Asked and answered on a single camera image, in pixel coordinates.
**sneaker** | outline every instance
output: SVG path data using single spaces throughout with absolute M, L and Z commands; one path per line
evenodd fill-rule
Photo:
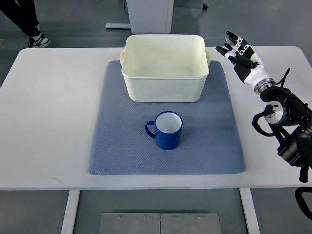
M 35 40 L 34 38 L 29 38 L 28 47 L 29 48 L 45 48 L 47 47 L 51 41 L 44 36 L 44 34 L 41 34 L 38 40 Z

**metal panel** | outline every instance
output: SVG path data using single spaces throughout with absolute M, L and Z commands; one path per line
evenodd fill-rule
M 100 234 L 221 234 L 219 214 L 103 213 Z
M 99 234 L 160 234 L 160 215 L 103 213 Z
M 161 234 L 221 234 L 219 214 L 161 214 Z

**blue textured mat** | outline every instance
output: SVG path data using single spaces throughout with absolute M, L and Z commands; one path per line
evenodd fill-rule
M 162 111 L 183 118 L 180 145 L 165 151 L 145 132 Z M 93 175 L 236 174 L 245 161 L 222 66 L 211 61 L 194 103 L 134 102 L 119 61 L 106 68 L 88 172 Z

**black pants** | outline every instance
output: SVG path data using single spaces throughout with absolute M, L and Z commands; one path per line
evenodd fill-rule
M 25 34 L 35 37 L 40 34 L 34 0 L 0 0 L 0 10 Z

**white table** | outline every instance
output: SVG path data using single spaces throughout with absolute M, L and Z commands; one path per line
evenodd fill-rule
M 88 174 L 105 68 L 119 59 L 123 49 L 50 48 L 19 53 L 0 89 L 1 190 L 71 190 L 68 207 L 74 208 L 80 190 L 240 188 L 249 197 L 251 187 L 303 185 L 298 180 L 300 168 L 277 155 L 277 140 L 260 135 L 251 125 L 266 104 L 239 80 L 233 65 L 214 47 L 206 49 L 225 71 L 246 171 L 236 175 Z M 276 81 L 290 67 L 285 87 L 312 103 L 312 68 L 299 48 L 258 50 Z M 266 122 L 262 126 L 269 130 Z M 312 185 L 312 173 L 309 179 L 304 185 Z M 72 213 L 66 210 L 65 220 L 72 219 Z

